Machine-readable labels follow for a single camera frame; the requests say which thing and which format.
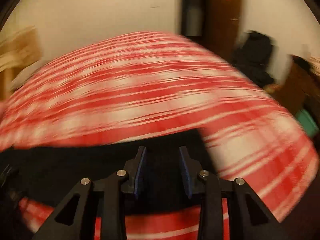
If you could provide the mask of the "red white plaid bedsheet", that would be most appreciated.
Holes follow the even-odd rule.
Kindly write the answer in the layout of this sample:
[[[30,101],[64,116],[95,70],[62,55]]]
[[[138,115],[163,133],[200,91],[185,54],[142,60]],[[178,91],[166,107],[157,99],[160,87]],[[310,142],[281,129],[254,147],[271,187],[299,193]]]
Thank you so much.
[[[1,105],[11,147],[91,147],[197,130],[218,178],[243,178],[287,239],[319,239],[319,155],[295,118],[220,57],[167,33],[121,35],[44,65]],[[198,239],[201,200],[126,214],[126,239]],[[57,206],[23,197],[1,239],[34,239]]]

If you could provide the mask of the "dark brown wooden door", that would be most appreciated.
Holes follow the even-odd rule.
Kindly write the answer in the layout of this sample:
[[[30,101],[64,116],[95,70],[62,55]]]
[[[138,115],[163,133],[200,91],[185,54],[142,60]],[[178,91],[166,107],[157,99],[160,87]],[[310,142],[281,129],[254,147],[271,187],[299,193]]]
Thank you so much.
[[[182,0],[181,35],[226,61],[238,36],[242,0]]]

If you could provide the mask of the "black bag on wall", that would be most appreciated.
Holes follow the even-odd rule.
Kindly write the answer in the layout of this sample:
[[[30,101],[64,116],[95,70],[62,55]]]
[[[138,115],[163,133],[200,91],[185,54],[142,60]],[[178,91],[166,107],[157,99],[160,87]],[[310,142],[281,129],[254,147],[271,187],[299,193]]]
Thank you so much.
[[[267,73],[272,52],[272,39],[252,30],[245,42],[235,49],[231,64],[258,87],[264,88],[274,83],[274,78]]]

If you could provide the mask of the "black pants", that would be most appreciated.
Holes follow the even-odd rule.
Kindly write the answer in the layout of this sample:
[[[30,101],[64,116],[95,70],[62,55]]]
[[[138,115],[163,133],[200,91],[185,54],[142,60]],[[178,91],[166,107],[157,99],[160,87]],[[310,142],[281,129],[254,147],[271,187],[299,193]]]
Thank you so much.
[[[9,148],[1,153],[1,212],[10,213],[23,197],[55,207],[82,178],[108,177],[133,159],[140,146],[146,156],[138,192],[125,196],[126,214],[175,211],[198,203],[185,192],[180,147],[215,172],[195,129],[136,141],[91,147]]]

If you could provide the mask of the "dark brown side cabinet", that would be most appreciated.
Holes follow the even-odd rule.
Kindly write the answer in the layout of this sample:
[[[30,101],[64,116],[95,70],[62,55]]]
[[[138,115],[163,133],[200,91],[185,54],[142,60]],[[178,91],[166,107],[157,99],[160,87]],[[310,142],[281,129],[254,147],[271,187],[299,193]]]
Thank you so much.
[[[311,72],[310,64],[303,58],[291,56],[289,74],[272,97],[292,115],[306,109],[319,121],[319,81]]]

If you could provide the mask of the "cream round headboard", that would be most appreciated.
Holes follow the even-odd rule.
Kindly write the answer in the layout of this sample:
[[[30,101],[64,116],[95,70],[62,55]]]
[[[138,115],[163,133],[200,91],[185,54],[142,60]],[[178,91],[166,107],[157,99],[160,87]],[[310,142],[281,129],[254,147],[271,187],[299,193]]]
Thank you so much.
[[[1,100],[11,95],[11,81],[18,71],[39,61],[42,57],[38,31],[27,27],[1,42]]]

